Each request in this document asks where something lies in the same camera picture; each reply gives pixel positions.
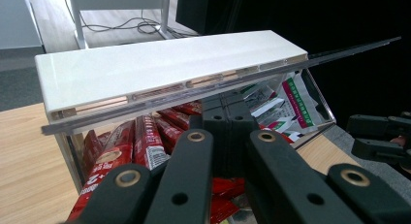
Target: black cable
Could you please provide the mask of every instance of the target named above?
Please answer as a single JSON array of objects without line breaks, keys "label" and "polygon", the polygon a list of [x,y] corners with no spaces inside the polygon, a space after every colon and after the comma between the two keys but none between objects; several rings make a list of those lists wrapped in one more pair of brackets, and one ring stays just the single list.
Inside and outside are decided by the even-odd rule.
[{"label": "black cable", "polygon": [[[72,14],[71,11],[70,11],[70,8],[69,8],[69,5],[68,5],[67,0],[64,0],[64,2],[65,2],[65,4],[66,4],[67,10],[68,10],[68,12],[69,12],[69,14],[70,14],[70,17],[72,18],[72,21],[75,22],[74,17],[73,17],[73,14]],[[82,16],[81,13],[79,14],[79,16],[80,16],[80,18],[81,18],[81,21],[84,23],[84,25],[82,25],[81,27],[86,27],[86,28],[88,28],[90,31],[93,31],[93,32],[106,32],[106,31],[115,30],[115,29],[122,29],[122,30],[124,30],[124,29],[133,29],[133,28],[137,28],[137,30],[139,31],[139,33],[144,33],[144,34],[154,34],[154,33],[158,33],[158,32],[159,32],[159,29],[157,29],[155,26],[160,25],[160,23],[157,22],[157,21],[154,21],[154,20],[152,20],[152,19],[149,19],[149,18],[144,18],[143,16],[142,16],[142,17],[133,17],[133,18],[130,18],[130,19],[127,20],[126,22],[124,22],[124,23],[122,23],[122,24],[120,24],[120,25],[114,26],[114,27],[109,27],[109,26],[99,25],[99,24],[87,24],[87,23],[84,21],[84,18],[83,18],[83,16]],[[136,26],[123,27],[124,25],[126,25],[127,23],[129,23],[130,21],[135,20],[135,19],[142,20],[142,22],[140,22],[140,23],[139,23],[138,25],[136,25]],[[151,27],[152,30],[149,30],[149,31],[144,30],[146,27]],[[167,27],[167,31],[170,32],[170,34],[171,34],[172,36],[174,36],[175,38],[186,38],[186,37],[198,37],[198,36],[199,36],[198,34],[189,33],[189,32],[187,32],[187,31],[184,31],[184,30],[181,30],[181,29],[173,29],[173,28],[171,28],[171,27]]]}]

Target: wooden table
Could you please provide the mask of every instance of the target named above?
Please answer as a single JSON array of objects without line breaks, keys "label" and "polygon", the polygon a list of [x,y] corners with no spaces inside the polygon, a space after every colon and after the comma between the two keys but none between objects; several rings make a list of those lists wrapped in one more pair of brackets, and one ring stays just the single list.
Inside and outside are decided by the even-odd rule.
[{"label": "wooden table", "polygon": [[[54,136],[44,136],[43,104],[0,112],[0,223],[61,223],[78,198]],[[317,171],[358,165],[324,136],[299,149]]]}]

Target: cable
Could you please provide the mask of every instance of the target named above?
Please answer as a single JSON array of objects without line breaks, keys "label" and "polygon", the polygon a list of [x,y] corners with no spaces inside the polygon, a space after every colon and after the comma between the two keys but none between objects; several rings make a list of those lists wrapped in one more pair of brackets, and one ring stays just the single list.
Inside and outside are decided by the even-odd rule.
[{"label": "cable", "polygon": [[[75,19],[73,17],[72,12],[70,11],[67,0],[64,0],[64,2],[66,4],[67,10],[70,14],[70,17],[72,18],[72,21],[75,22]],[[114,26],[114,27],[109,27],[109,26],[99,25],[99,24],[87,24],[81,13],[79,14],[79,16],[81,18],[81,21],[84,23],[84,25],[82,25],[81,27],[83,27],[83,28],[86,27],[90,31],[93,31],[93,32],[106,32],[106,31],[115,30],[115,29],[124,30],[124,29],[133,29],[133,28],[137,28],[139,33],[143,33],[143,34],[154,34],[154,33],[159,32],[159,29],[157,29],[156,26],[160,25],[160,23],[157,22],[157,21],[154,21],[152,19],[149,19],[149,18],[144,18],[143,16],[142,17],[130,18],[126,22],[124,22],[120,25]],[[136,26],[124,27],[124,25],[126,25],[127,23],[129,23],[129,22],[131,22],[132,20],[135,20],[135,19],[142,20],[142,22],[138,23]],[[146,29],[146,27],[151,27],[152,30],[149,30],[149,31],[144,30],[144,29]],[[171,28],[169,26],[167,27],[167,31],[170,32],[170,34],[172,36],[174,36],[175,38],[187,38],[187,37],[198,37],[198,36],[200,36],[198,34],[190,33],[188,31],[185,31],[185,30],[182,30],[182,29]]]}]

